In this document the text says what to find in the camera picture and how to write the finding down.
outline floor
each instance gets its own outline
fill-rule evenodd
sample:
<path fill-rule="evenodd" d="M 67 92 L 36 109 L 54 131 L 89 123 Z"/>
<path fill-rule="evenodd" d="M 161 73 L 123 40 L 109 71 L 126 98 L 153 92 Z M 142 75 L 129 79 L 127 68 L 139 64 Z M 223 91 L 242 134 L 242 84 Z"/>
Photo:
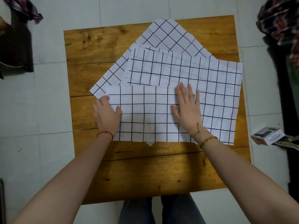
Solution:
<path fill-rule="evenodd" d="M 63 30 L 152 22 L 157 18 L 235 15 L 251 134 L 283 127 L 278 83 L 256 16 L 266 0 L 31 0 L 44 20 L 30 23 L 35 72 L 0 80 L 0 177 L 8 223 L 74 158 Z M 1 2 L 1 16 L 9 12 Z M 287 190 L 286 151 L 253 141 L 254 165 Z M 210 223 L 249 223 L 227 189 L 192 193 Z M 81 206 L 74 223 L 117 223 L 122 202 Z M 156 223 L 161 202 L 153 199 Z"/>

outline wooden table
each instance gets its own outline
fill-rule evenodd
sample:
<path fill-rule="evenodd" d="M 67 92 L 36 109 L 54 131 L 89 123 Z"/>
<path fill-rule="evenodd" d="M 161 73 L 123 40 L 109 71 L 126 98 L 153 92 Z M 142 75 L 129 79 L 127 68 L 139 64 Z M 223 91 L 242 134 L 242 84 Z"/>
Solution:
<path fill-rule="evenodd" d="M 233 16 L 177 20 L 216 58 L 239 61 Z M 150 23 L 64 32 L 68 65 L 75 155 L 98 132 L 93 117 L 96 98 L 90 88 L 115 63 Z M 234 146 L 250 161 L 241 90 Z M 225 188 L 199 146 L 186 142 L 112 142 L 83 204 Z"/>

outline jeans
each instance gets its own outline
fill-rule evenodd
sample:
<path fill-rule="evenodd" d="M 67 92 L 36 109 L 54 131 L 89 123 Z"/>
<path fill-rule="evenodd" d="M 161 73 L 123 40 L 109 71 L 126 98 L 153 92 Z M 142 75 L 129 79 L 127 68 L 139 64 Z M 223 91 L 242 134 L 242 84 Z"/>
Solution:
<path fill-rule="evenodd" d="M 162 196 L 162 224 L 205 224 L 190 194 Z M 118 224 L 155 224 L 152 198 L 126 200 Z"/>

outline person's left hand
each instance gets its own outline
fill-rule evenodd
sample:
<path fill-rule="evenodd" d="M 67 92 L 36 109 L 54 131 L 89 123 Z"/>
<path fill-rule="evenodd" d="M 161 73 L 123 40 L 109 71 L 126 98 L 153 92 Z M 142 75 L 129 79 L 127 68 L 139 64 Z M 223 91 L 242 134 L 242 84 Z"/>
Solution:
<path fill-rule="evenodd" d="M 117 106 L 116 112 L 109 104 L 109 96 L 102 96 L 94 104 L 94 116 L 97 119 L 99 131 L 109 131 L 114 136 L 121 122 L 121 108 Z"/>

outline red plaid fabric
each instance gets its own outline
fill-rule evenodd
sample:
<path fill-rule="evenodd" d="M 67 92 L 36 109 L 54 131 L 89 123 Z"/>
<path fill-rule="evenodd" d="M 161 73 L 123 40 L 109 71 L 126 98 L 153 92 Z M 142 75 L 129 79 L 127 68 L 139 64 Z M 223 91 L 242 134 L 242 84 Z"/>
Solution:
<path fill-rule="evenodd" d="M 30 0 L 4 0 L 11 8 L 20 11 L 28 16 L 29 20 L 34 20 L 35 23 L 39 23 L 43 16 L 38 13 L 36 7 Z"/>
<path fill-rule="evenodd" d="M 299 0 L 267 0 L 256 23 L 290 54 L 290 62 L 299 68 Z"/>

